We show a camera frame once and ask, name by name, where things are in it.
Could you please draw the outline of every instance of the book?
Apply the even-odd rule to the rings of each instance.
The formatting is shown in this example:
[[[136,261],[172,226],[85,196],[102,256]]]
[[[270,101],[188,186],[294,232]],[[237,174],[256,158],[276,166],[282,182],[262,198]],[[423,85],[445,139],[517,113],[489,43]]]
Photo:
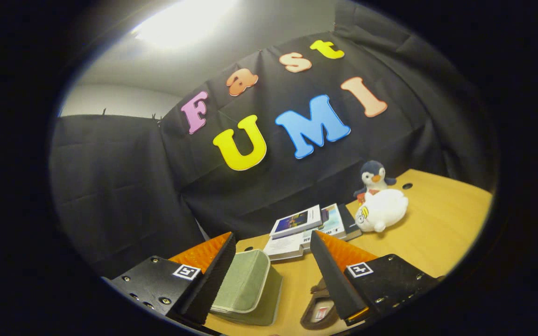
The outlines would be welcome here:
[[[340,204],[338,205],[338,209],[340,210],[340,214],[342,216],[342,222],[344,223],[344,231],[346,231],[346,236],[342,238],[341,240],[344,240],[344,242],[347,242],[354,238],[360,237],[362,235],[361,228],[359,228],[358,225],[356,225],[356,221],[354,220],[354,217],[348,211],[348,208],[346,208],[346,205]]]
[[[275,225],[273,226],[273,229],[271,229],[269,236],[271,236],[271,238],[282,238],[310,228],[318,227],[322,223],[321,209],[319,208],[319,205],[316,205],[299,213],[278,219],[275,221]]]
[[[303,249],[304,250],[310,249],[310,237],[314,230],[319,230],[325,234],[329,234],[330,236],[334,236],[335,238],[338,238],[338,239],[342,239],[346,236],[346,230],[344,229],[344,223],[342,221],[340,210],[337,204],[334,203],[334,204],[331,204],[330,206],[322,208],[321,212],[324,213],[323,217],[325,218],[325,220],[323,221],[323,224],[321,226],[318,226],[316,228],[311,228],[303,232]]]
[[[284,260],[301,257],[306,251],[310,250],[310,237],[314,230],[321,231],[336,238],[345,240],[350,234],[350,239],[356,238],[362,234],[361,230],[354,224],[354,217],[350,215],[345,204],[331,204],[321,209],[322,225],[307,229],[297,234],[282,238],[269,237],[263,252],[269,255],[271,261]]]
[[[271,261],[301,257],[304,254],[302,246],[304,232],[282,238],[269,237],[263,252],[269,255]]]

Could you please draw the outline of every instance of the blue letter m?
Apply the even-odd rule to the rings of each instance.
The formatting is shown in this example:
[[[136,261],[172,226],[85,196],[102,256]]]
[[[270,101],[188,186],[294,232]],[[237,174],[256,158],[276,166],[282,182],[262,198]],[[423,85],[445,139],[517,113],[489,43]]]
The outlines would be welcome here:
[[[275,123],[288,131],[296,147],[296,153],[294,153],[296,159],[302,159],[314,151],[314,147],[306,143],[303,136],[322,147],[323,127],[327,130],[327,140],[330,142],[340,140],[350,134],[350,128],[342,124],[331,108],[326,94],[310,100],[310,120],[294,111],[286,111],[275,119]]]

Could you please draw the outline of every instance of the black cloth backdrop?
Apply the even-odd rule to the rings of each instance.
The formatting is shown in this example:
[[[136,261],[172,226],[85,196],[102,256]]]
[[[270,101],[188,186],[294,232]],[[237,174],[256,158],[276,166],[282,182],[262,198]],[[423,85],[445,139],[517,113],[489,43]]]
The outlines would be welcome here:
[[[196,222],[214,237],[266,234],[279,217],[354,199],[359,170],[378,160],[387,176],[409,168],[448,176],[491,190],[495,143],[476,90],[420,37],[365,7],[337,5],[335,31],[267,47],[239,60],[193,90],[162,119],[73,116],[58,120],[51,178],[69,235],[88,262],[113,277],[149,255],[169,257],[202,241]],[[309,46],[331,41],[345,56],[328,59]],[[301,53],[312,68],[287,71],[278,58]],[[248,68],[258,83],[237,97],[227,78]],[[382,114],[367,118],[360,102],[340,85],[359,76],[380,100]],[[182,106],[207,91],[206,124],[188,134]],[[295,159],[286,130],[275,124],[293,110],[310,117],[309,102],[321,94],[350,135],[314,145]],[[252,151],[237,128],[254,114],[267,143],[260,164],[229,168],[213,138],[232,128],[237,148]]]
[[[157,121],[115,115],[57,120],[50,173],[60,225],[102,276],[204,241],[176,192]]]
[[[238,238],[250,238],[268,233],[276,219],[312,205],[350,202],[362,187],[361,165],[371,159],[382,162],[391,177],[415,168],[492,187],[493,140],[483,107],[453,66],[419,37],[351,2],[338,5],[336,25],[335,32],[297,38],[239,60],[162,119],[178,192],[209,236],[234,231]],[[316,40],[333,42],[345,56],[326,58],[309,48]],[[287,71],[278,58],[292,52],[310,60],[312,67]],[[233,97],[226,80],[241,68],[258,75],[258,83]],[[357,98],[340,89],[355,76],[387,102],[385,112],[365,117]],[[201,91],[209,93],[202,116],[206,124],[188,134],[181,108]],[[275,118],[288,110],[309,118],[309,101],[321,94],[329,96],[331,107],[352,131],[336,142],[325,140],[323,147],[313,144],[314,153],[295,159],[294,144]],[[212,141],[232,128],[239,151],[250,153],[252,143],[237,123],[251,114],[258,117],[267,155],[239,172],[227,166]]]

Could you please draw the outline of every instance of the white plush toy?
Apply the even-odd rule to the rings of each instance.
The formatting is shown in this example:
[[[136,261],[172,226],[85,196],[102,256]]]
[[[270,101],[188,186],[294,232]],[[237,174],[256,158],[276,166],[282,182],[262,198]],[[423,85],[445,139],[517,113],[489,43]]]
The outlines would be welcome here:
[[[371,195],[365,194],[365,203],[354,216],[361,231],[383,232],[406,214],[408,198],[399,190],[385,189]]]

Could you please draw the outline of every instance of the ceiling light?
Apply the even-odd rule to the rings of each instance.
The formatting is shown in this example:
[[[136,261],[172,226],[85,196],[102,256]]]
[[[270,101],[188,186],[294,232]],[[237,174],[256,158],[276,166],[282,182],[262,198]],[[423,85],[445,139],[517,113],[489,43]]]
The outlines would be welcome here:
[[[184,47],[209,36],[236,1],[183,0],[141,23],[132,34],[158,47]]]

